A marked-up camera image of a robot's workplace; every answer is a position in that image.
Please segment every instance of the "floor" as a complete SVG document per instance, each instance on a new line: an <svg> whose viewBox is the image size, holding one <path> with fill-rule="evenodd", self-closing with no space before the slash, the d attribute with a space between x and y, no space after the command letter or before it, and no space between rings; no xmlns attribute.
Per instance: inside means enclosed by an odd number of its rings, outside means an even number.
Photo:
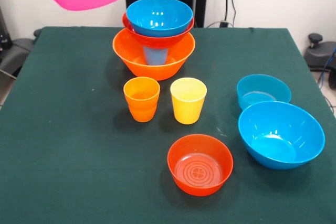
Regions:
<svg viewBox="0 0 336 224"><path fill-rule="evenodd" d="M321 75L321 72L312 72L312 75L314 76L314 78L317 82L317 80L319 79L319 77ZM334 115L336 116L336 90L331 90L329 88L328 78L329 78L329 73L325 73L324 74L324 83L323 83L323 87L321 88L321 92L330 101L331 105L335 106Z"/></svg>
<svg viewBox="0 0 336 224"><path fill-rule="evenodd" d="M14 84L14 80L10 77L0 73L0 109L2 105L5 103L6 98L12 89Z"/></svg>
<svg viewBox="0 0 336 224"><path fill-rule="evenodd" d="M316 81L319 79L320 74L320 72L312 72L312 75L314 76ZM325 73L324 79L327 80L328 77L329 73ZM0 73L0 109L5 103L14 82L15 81L10 77ZM328 82L325 81L323 87L321 88L321 92L330 101L331 105L335 106L334 115L336 116L336 90L331 90L328 86Z"/></svg>

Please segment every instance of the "yellow cup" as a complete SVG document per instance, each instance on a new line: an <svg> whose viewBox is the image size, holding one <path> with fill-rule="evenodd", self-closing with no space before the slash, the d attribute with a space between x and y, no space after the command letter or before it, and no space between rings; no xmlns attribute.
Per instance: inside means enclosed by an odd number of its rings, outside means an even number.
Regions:
<svg viewBox="0 0 336 224"><path fill-rule="evenodd" d="M200 118L206 96L206 85L195 78L180 78L170 86L174 115L182 124L193 124Z"/></svg>

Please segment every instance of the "blue cup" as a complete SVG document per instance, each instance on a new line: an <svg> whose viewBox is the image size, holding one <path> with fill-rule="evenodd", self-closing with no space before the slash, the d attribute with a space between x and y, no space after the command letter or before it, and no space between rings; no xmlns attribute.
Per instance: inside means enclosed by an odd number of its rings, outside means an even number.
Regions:
<svg viewBox="0 0 336 224"><path fill-rule="evenodd" d="M271 169L299 167L324 148L324 132L318 121L289 103L255 103L241 113L238 128L251 156Z"/></svg>
<svg viewBox="0 0 336 224"><path fill-rule="evenodd" d="M238 103L242 110L264 101L290 102L289 87L281 80L266 74L251 74L237 84Z"/></svg>
<svg viewBox="0 0 336 224"><path fill-rule="evenodd" d="M145 60L148 65L158 66L165 65L167 61L168 48L154 49L149 47L143 47Z"/></svg>

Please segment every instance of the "bowl rim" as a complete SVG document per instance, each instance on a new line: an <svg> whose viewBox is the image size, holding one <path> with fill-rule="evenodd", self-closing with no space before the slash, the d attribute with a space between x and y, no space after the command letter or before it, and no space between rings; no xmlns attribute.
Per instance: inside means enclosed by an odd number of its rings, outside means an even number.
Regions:
<svg viewBox="0 0 336 224"><path fill-rule="evenodd" d="M206 136L206 137L208 137L208 138L212 138L212 140L214 140L214 141L218 141L218 142L220 142L220 144L225 148L225 149L227 149L228 150L228 154L229 154L229 158L230 158L230 161L231 161L231 166L230 166L230 171L229 171L229 173L228 173L228 175L227 176L225 176L218 184L216 184L216 185L213 185L213 186L204 186L204 187L197 187L197 186L192 186L192 185L189 185L189 184L186 184L186 183L184 183L183 181L181 181L176 175L175 175L175 173L172 171L172 169L171 169L171 167L170 167L170 165L169 165L169 155L170 155L170 153L171 153L171 149L172 149L172 147L175 145L175 144L177 144L179 141L181 141L183 138L185 138L185 137L187 137L187 136ZM194 188L194 189L198 189L198 190L202 190L202 189L209 189L209 188L215 188L215 187L217 187L217 186L220 186L220 185L222 185L225 181L227 181L227 179L230 177L230 175L231 175L231 173L232 173L232 171L233 171L233 167L234 167L234 161L233 161L233 157L232 157L232 153L231 153L231 151L230 151L230 149L222 142L222 141L220 141L219 139L217 139L217 138L215 138L215 137L213 137L213 136L210 136L210 135L206 135L206 134L189 134L189 135L185 135L185 136L182 136L182 137L180 137L178 140L176 140L173 144L172 144L172 146L170 146L170 148L169 148L169 151L168 151L168 154L167 154L167 164L168 164L168 168L169 168L169 171L170 171L170 173L172 174L172 176L177 180L177 181L179 181L180 183L182 183L182 184L184 184L184 185L187 185L188 187L190 187L190 188Z"/></svg>
<svg viewBox="0 0 336 224"><path fill-rule="evenodd" d="M195 38L194 38L194 36L193 36L191 33L187 33L185 36L190 36L190 37L192 38L192 41L193 41L193 48L192 48L192 50L190 51L190 53L189 53L187 56L185 56L184 58L182 58L182 59L180 59L180 60L178 60L178 61L169 63L169 64L164 64L164 65L144 65L144 64L136 63L136 62L134 62L134 61L130 61L130 60L127 60L127 59L121 57L121 56L117 53L117 51L115 50L116 37L117 37L118 35L120 36L120 34L121 34L122 32L124 33L124 31L128 32L128 30L127 30L126 28L123 28L121 31L119 31L119 32L115 35L115 37L113 38L112 47L113 47L114 52L118 55L118 57L119 57L120 59L122 59L122 60L124 60L124 61L126 61L126 62L128 62L128 63L130 63L130 64L134 64L134 65L138 65L138 66L145 66L145 67L149 67L149 68L160 68L160 67L165 67L165 66L173 66L173 65L175 65L175 64L178 64L178 63L183 62L184 60L186 60L186 59L187 59L187 58L194 52L194 50L195 50L195 45L196 45L196 43L195 43Z"/></svg>
<svg viewBox="0 0 336 224"><path fill-rule="evenodd" d="M275 158L267 157L267 156L261 154L260 152L256 151L256 150L255 150L255 149L254 149L254 148L253 148L253 147L252 147L252 146L251 146L251 145L244 139L243 134L242 134L242 131L241 131L241 129L240 129L240 122L241 122L242 117L244 116L244 114L247 113L246 111L250 110L250 108L252 108L252 107L254 107L254 106L260 106L260 105L262 105L262 104L264 104L264 103L276 103L276 104L283 104L283 105L285 105L285 106L291 106L292 108L298 109L298 110L302 111L304 114L306 114L308 117L312 118L313 121L314 121L314 122L316 123L316 125L318 126L318 129L319 129L319 130L321 131L321 133L322 133L322 145L321 145L320 149L317 151L317 153L316 153L314 156L310 157L310 158L302 159L302 160L300 160L300 161L286 162L286 161L281 161L281 160L278 160L278 159L275 159ZM320 124L320 123L319 123L319 122L318 122L318 121L317 121L317 120L316 120L310 113L308 113L306 110L304 110L304 109L302 109L302 108L300 108L300 107L298 107L298 106L296 106L296 105L287 103L287 102L280 102L280 101L263 101L263 102L257 102L257 103L254 103L254 104L248 106L245 110L242 111L242 113L241 113L240 116L239 116L239 119L238 119L238 129L239 129L240 137L241 137L241 139L243 140L243 142L244 142L246 145L248 145L253 151L255 151L256 153L258 153L258 154L259 154L260 156L262 156L262 157L265 157L265 158L267 158L267 159L269 159L269 160L277 161L277 162L280 162L280 163L283 163L283 164L302 164L302 163L307 163L307 162L313 160L314 158L316 158L318 155L320 155L320 153L323 151L324 146L325 146L325 139L326 139L326 136L325 136L325 134L324 134L324 130L323 130L321 124Z"/></svg>
<svg viewBox="0 0 336 224"><path fill-rule="evenodd" d="M127 19L130 21L130 23L133 25L136 25L138 27L141 27L142 29L145 29L145 30L150 30L150 31L170 31L170 30L175 30L175 29L179 29L183 26L185 26L186 24L189 24L190 21L192 20L192 18L194 17L194 13L193 13L193 10L190 8L190 6L188 6L186 3L180 1L180 0L170 0L170 1L173 1L173 2L177 2L177 3L182 3L182 5L186 6L187 9L188 9L188 12L191 14L190 15L190 18L188 19L187 22L183 23L182 25L180 26L176 26L176 27L173 27L173 28L168 28L168 29L161 29L161 30L154 30L154 29L150 29L150 28L146 28L146 27L143 27L143 26L139 26L137 24L135 24L129 17L128 17L128 11L130 9L132 9L136 4L138 4L139 2L142 2L142 1L148 1L148 0L137 0L135 2L133 2L132 4L129 5L129 7L127 7L127 10L126 10L126 16L127 16Z"/></svg>
<svg viewBox="0 0 336 224"><path fill-rule="evenodd" d="M174 35L174 36L169 36L169 37L151 37L151 36L145 36L145 35L142 35L142 34L138 34L138 33L136 33L135 31L133 31L133 30L129 29L128 27L126 27L125 24L124 24L124 22L123 22L123 18L124 18L124 16L126 17L126 19L128 20L128 22L129 22L130 24L131 24L131 22L130 22L130 20L128 19L126 12L124 12L124 14L122 15L122 23L123 23L123 25L124 25L124 28L127 29L127 31L129 31L129 32L131 32L131 33L133 33L133 34L135 34L135 35L137 35L137 36L140 36L141 38L149 38L149 39L155 39L155 40L165 40L165 39L169 39L169 38L175 38L175 37L178 37L178 36L186 35L187 33L189 33L189 32L191 31L191 29L194 28L194 24L195 24L195 18L192 17L190 23L188 24L187 30L184 31L184 32L181 33L181 34Z"/></svg>
<svg viewBox="0 0 336 224"><path fill-rule="evenodd" d="M270 75L268 75L268 74L263 74L263 73L249 74L249 75L244 76L243 78L241 78L241 79L238 81L238 83L237 83L237 87L236 87L236 89L237 89L237 94L238 94L239 97L241 97L241 98L244 97L244 94L242 94L242 93L240 92L240 90L239 90L239 86L242 84L243 81L245 81L245 79L247 79L247 78L251 78L251 77L266 77L266 78L273 79L273 80L276 80L276 81L282 83L282 84L286 87L286 89L287 89L287 91L288 91L289 98L288 98L286 101L279 101L279 102L287 102L287 103L288 103L288 102L290 102L290 100L292 100L292 92L291 92L290 88L288 87L288 85L287 85L286 83L284 83L283 81L281 81L280 79L278 79L278 78L276 78L276 77L274 77L274 76L270 76Z"/></svg>

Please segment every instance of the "small blue bowl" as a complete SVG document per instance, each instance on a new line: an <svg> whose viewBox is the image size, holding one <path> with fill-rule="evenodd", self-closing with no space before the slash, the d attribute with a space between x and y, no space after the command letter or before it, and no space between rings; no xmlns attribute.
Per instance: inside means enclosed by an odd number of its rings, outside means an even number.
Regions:
<svg viewBox="0 0 336 224"><path fill-rule="evenodd" d="M292 169L317 157L324 148L324 132L305 110L284 102L249 106L238 121L245 147L270 169Z"/></svg>
<svg viewBox="0 0 336 224"><path fill-rule="evenodd" d="M289 87L279 79L266 74L251 74L237 84L238 103L242 110L257 102L290 102Z"/></svg>
<svg viewBox="0 0 336 224"><path fill-rule="evenodd" d="M181 34L193 18L191 8L178 0L138 0L126 14L135 32L149 37Z"/></svg>

